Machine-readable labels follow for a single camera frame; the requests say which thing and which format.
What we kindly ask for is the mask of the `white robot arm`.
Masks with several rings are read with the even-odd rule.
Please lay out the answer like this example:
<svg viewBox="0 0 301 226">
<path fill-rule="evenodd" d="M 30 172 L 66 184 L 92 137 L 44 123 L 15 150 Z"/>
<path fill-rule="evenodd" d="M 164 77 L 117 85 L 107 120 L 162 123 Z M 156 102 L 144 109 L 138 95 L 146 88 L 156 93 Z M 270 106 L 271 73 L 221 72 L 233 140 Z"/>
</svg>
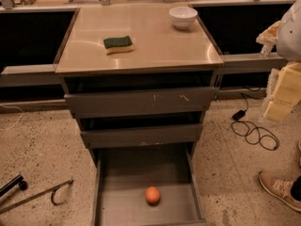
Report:
<svg viewBox="0 0 301 226">
<path fill-rule="evenodd" d="M 301 101 L 301 0 L 295 1 L 280 21 L 261 32 L 256 42 L 276 46 L 277 54 L 288 61 L 278 72 L 263 112 L 269 121 L 283 121 Z"/>
</svg>

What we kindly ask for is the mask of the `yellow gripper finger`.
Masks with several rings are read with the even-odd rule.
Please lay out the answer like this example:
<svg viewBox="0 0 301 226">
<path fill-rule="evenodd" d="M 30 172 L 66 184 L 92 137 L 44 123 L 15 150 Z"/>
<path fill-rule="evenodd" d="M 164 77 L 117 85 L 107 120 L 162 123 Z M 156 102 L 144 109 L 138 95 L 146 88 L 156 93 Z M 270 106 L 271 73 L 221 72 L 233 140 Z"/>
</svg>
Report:
<svg viewBox="0 0 301 226">
<path fill-rule="evenodd" d="M 256 42 L 259 44 L 275 45 L 277 43 L 277 30 L 280 21 L 271 24 L 256 38 Z"/>
<path fill-rule="evenodd" d="M 288 62 L 281 70 L 273 69 L 268 78 L 263 117 L 283 121 L 301 101 L 301 63 Z"/>
</svg>

